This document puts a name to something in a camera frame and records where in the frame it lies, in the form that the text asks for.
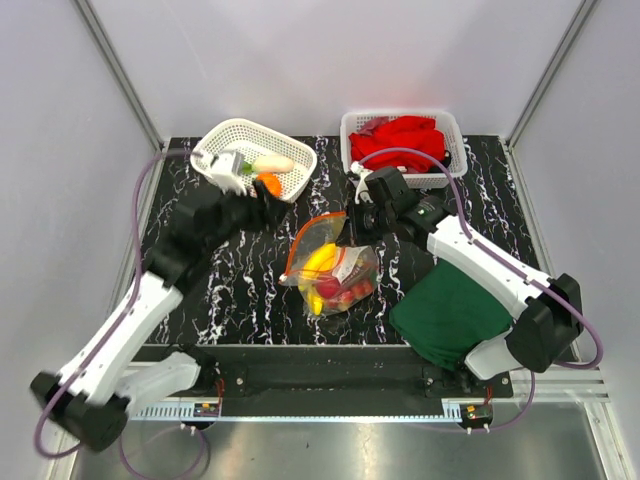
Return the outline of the orange fake fruit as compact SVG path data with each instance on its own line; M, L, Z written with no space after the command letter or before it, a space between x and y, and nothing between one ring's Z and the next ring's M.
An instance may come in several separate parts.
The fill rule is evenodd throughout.
M262 182L267 190L275 197L280 197L283 191L279 178L273 173L260 173L256 180Z

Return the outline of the pale cream fake food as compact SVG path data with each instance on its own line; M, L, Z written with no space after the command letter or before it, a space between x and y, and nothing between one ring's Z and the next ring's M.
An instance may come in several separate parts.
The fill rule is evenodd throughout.
M240 172L242 174L261 173L289 173L294 169L294 161L281 155L264 155L257 157L252 162L244 161Z

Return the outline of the clear zip top bag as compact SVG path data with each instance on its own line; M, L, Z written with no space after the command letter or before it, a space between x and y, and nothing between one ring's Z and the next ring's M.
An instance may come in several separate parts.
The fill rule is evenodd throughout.
M279 283L299 291L310 314L343 313L373 294L379 261L370 246L343 247L337 239L346 223L342 211L309 220L298 231Z

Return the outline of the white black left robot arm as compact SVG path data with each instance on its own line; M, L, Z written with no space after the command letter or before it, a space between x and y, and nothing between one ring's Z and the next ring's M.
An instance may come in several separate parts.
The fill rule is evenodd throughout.
M40 372L32 380L41 419L102 452L145 407L178 392L203 396L215 389L217 361L195 346L177 347L134 374L125 371L157 325L208 275L215 249L243 231L275 231L289 208L261 181L251 194L206 185L178 203L167 231L101 328L57 373Z

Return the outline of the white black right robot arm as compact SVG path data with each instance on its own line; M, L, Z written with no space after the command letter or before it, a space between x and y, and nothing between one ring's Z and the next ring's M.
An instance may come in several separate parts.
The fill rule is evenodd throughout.
M505 332L480 341L454 371L466 396L486 389L499 373L544 373L585 328L579 283L525 265L468 225L458 207L410 188L394 167L352 169L359 182L347 207L340 241L371 245L386 234L410 242L455 267L490 294L513 320Z

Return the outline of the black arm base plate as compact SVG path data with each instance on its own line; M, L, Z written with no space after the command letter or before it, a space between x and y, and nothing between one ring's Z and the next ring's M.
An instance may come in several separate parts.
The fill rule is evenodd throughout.
M406 346L193 346L215 359L229 417L425 417L445 399L508 399L507 374L450 372Z

